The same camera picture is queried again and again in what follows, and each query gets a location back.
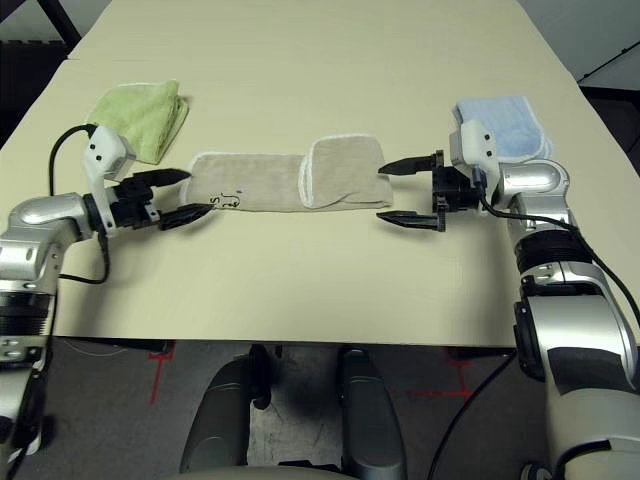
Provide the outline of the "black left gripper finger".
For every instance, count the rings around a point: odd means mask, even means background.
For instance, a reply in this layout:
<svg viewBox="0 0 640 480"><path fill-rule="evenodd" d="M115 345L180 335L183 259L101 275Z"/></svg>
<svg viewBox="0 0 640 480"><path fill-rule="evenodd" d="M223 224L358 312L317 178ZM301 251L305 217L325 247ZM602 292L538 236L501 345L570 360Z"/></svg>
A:
<svg viewBox="0 0 640 480"><path fill-rule="evenodd" d="M174 211L161 213L158 228L161 231L171 230L190 224L205 216L213 209L211 204L192 203L183 205Z"/></svg>
<svg viewBox="0 0 640 480"><path fill-rule="evenodd" d="M189 178L188 171L176 168L156 169L135 173L132 179L141 182L147 188L174 185Z"/></svg>

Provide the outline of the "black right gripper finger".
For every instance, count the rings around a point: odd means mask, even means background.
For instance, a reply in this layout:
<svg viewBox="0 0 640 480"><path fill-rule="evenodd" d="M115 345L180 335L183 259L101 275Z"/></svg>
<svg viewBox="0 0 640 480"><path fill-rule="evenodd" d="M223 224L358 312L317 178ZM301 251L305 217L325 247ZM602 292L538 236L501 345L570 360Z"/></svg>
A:
<svg viewBox="0 0 640 480"><path fill-rule="evenodd" d="M419 172L432 171L436 165L437 155L407 157L387 163L378 169L379 174L393 176L409 176Z"/></svg>
<svg viewBox="0 0 640 480"><path fill-rule="evenodd" d="M376 217L387 223L409 229L437 230L437 217L421 215L415 211L379 212Z"/></svg>

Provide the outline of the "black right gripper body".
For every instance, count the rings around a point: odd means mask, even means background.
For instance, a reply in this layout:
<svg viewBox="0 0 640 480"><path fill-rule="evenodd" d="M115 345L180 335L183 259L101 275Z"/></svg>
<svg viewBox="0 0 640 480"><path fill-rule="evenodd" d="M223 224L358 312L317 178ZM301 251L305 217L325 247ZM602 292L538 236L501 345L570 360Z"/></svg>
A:
<svg viewBox="0 0 640 480"><path fill-rule="evenodd" d="M480 205L477 189L469 178L453 166L444 165L444 151L435 152L432 172L432 212L436 216L436 230L446 231L446 215L477 209Z"/></svg>

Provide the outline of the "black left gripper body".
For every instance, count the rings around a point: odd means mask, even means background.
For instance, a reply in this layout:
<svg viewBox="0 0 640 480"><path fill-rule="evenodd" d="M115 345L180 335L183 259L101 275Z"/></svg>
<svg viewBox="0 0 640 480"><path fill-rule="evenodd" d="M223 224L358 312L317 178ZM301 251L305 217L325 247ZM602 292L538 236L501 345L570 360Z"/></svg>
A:
<svg viewBox="0 0 640 480"><path fill-rule="evenodd" d="M160 183L159 173L136 173L106 189L115 225L141 229L157 225L160 213L154 206L153 187Z"/></svg>

